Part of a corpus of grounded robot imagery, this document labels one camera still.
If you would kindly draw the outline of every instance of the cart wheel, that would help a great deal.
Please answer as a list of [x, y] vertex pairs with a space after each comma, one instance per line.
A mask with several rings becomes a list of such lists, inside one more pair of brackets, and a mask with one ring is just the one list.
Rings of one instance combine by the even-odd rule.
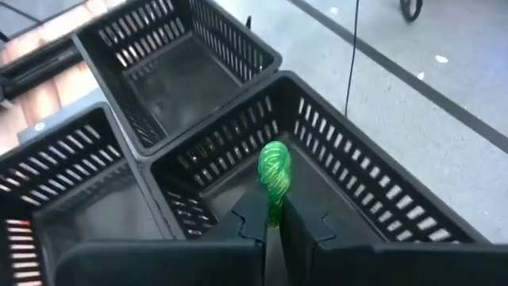
[[412, 22], [420, 15], [423, 0], [400, 0], [402, 16], [408, 22]]

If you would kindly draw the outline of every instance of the wooden surface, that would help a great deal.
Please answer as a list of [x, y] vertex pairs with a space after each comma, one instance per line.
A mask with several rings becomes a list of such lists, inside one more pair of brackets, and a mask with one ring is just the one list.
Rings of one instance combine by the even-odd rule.
[[[0, 51], [0, 65], [8, 64], [53, 41], [124, 0], [88, 0], [73, 10], [8, 42]], [[0, 110], [0, 154], [18, 145], [17, 132], [97, 88], [85, 63], [80, 63], [14, 100], [13, 108]]]

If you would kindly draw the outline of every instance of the black plastic basket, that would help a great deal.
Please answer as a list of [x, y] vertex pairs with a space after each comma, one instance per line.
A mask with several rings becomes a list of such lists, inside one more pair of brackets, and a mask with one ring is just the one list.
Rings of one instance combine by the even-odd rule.
[[74, 41], [145, 156], [282, 63], [207, 0], [130, 1], [81, 29]]
[[290, 72], [254, 87], [160, 150], [143, 173], [150, 188], [165, 195], [171, 208], [165, 211], [192, 238], [194, 230], [216, 222], [200, 219], [202, 211], [220, 219], [257, 184], [259, 151], [273, 140], [292, 153], [290, 194], [332, 210], [354, 210], [383, 240], [486, 241]]
[[0, 157], [0, 284], [51, 285], [97, 239], [172, 238], [105, 103]]

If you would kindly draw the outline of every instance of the green rope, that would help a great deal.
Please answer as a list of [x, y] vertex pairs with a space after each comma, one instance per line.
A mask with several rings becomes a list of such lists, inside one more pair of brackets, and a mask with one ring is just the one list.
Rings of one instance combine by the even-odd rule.
[[258, 172], [268, 189], [268, 226], [279, 227], [284, 194], [291, 183], [291, 156], [279, 141], [266, 144], [261, 150]]

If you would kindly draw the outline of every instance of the black cable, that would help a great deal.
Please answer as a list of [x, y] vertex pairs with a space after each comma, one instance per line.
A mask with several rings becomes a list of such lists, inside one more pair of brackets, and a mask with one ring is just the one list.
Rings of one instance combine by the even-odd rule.
[[352, 67], [355, 65], [355, 54], [356, 54], [356, 30], [358, 29], [358, 9], [360, 7], [360, 0], [356, 0], [356, 10], [355, 10], [355, 27], [353, 31], [353, 40], [352, 40], [352, 57], [351, 57], [351, 69], [349, 70], [349, 81], [348, 81], [348, 93], [346, 95], [346, 108], [344, 112], [344, 116], [348, 117], [348, 104], [349, 104], [349, 91], [351, 90], [351, 79], [352, 79]]

